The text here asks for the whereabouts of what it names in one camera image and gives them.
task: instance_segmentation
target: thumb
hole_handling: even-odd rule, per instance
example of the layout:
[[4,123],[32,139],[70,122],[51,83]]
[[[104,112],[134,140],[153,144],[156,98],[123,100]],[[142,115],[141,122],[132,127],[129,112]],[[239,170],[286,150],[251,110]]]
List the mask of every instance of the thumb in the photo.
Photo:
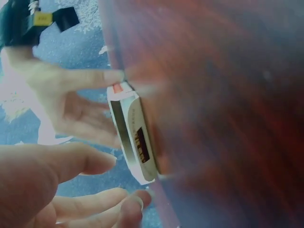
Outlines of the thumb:
[[108,87],[124,80],[122,70],[65,70],[62,76],[66,92]]

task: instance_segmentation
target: hand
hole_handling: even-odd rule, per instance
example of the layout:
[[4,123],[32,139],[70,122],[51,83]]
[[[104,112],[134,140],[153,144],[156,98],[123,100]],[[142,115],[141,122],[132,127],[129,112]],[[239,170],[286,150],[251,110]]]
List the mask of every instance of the hand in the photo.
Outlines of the hand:
[[107,104],[80,97],[80,89],[98,89],[121,82],[119,70],[67,70],[33,56],[30,47],[5,47],[1,52],[5,77],[37,117],[57,133],[120,147],[112,120],[104,116]]
[[82,143],[0,146],[2,228],[138,228],[148,192],[120,188],[83,197],[57,197],[58,184],[76,175],[100,174],[116,158]]

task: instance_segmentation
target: finger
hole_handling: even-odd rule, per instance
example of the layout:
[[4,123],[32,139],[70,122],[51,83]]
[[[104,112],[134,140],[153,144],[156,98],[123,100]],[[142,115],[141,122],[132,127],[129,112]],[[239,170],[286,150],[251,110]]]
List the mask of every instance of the finger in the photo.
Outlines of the finger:
[[66,92],[80,89],[98,89],[120,83],[124,79],[121,70],[66,70],[60,82]]
[[98,130],[105,130],[113,136],[117,135],[113,121],[109,118],[106,118],[103,114],[97,117],[84,115],[79,121],[87,123]]
[[140,198],[131,198],[122,204],[117,223],[113,228],[139,228],[143,214]]
[[84,114],[99,118],[104,115],[105,111],[109,111],[110,107],[108,104],[98,103],[98,102],[91,102],[90,104],[84,106]]
[[116,161],[115,157],[79,142],[54,146],[1,146],[0,155],[0,201],[10,215],[7,219],[15,224],[12,227],[21,227],[49,204],[59,183],[82,172],[103,173]]
[[108,132],[105,129],[95,127],[92,123],[82,121],[67,121],[62,126],[62,133],[73,135],[77,138],[93,141],[97,144],[107,145],[113,148],[120,148],[120,141],[113,131]]
[[142,206],[138,203],[138,198],[140,198],[143,202],[143,208],[146,208],[152,200],[150,194],[147,191],[138,190],[134,194],[125,198],[121,203],[117,204],[115,207],[99,215],[92,216],[87,219],[78,219],[70,222],[57,224],[56,228],[112,228],[115,224],[117,224],[122,207],[128,207],[130,206],[130,204],[134,205],[133,201],[135,201],[135,204],[139,205],[137,207],[139,207],[139,213],[141,214]]
[[63,222],[99,214],[116,206],[127,195],[126,190],[114,188],[82,197],[54,197],[52,203],[56,211],[57,221]]

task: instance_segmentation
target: black strap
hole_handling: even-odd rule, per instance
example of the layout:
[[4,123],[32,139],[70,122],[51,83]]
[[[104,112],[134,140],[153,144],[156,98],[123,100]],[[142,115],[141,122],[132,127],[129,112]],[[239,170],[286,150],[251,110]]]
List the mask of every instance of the black strap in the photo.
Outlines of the black strap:
[[[36,46],[48,26],[35,26],[29,3],[33,0],[9,0],[0,10],[0,50],[4,46]],[[53,13],[53,21],[61,32],[79,24],[73,7]]]

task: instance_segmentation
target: fingernail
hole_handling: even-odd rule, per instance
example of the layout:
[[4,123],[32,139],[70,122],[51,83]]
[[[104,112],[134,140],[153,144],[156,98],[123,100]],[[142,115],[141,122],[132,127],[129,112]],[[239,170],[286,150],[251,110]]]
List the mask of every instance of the fingernail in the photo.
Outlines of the fingernail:
[[124,80],[124,72],[122,70],[106,70],[104,79],[108,84],[115,84]]
[[116,163],[117,158],[114,155],[111,155],[109,153],[105,153],[105,156],[109,159],[112,160],[114,163]]
[[139,198],[138,196],[131,196],[130,198],[132,201],[136,201],[137,203],[139,203],[139,205],[142,207],[141,211],[143,211],[143,201],[141,198]]

